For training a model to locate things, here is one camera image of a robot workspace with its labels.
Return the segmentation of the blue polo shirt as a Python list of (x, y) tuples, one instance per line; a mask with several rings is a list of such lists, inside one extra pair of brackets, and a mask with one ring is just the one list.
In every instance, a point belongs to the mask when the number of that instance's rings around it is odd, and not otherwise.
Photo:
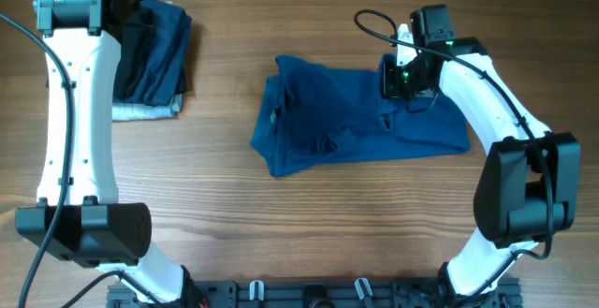
[(290, 55), (267, 78), (252, 147), (274, 178), (318, 164), (462, 154), (465, 118), (446, 96), (384, 99), (380, 70), (338, 69)]

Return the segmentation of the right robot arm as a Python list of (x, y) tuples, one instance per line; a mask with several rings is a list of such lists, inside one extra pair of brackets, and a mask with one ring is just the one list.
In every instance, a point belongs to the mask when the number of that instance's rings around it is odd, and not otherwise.
[(486, 151), (473, 200), (475, 231), (440, 272), (445, 304), (472, 306), (496, 293), (520, 257), (547, 258), (554, 234), (573, 225), (580, 145), (529, 113), (479, 40), (457, 37), (447, 6), (413, 11), (388, 41), (397, 58), (383, 64), (383, 97), (443, 94)]

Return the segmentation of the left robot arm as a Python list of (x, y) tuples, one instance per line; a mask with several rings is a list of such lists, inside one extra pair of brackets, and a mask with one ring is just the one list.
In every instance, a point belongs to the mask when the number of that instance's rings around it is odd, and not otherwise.
[(122, 203), (111, 154), (119, 36), (141, 0), (35, 0), (30, 38), (46, 53), (49, 86), (45, 166), (18, 233), (51, 255), (116, 277), (142, 304), (205, 307), (189, 271), (152, 240), (143, 203)]

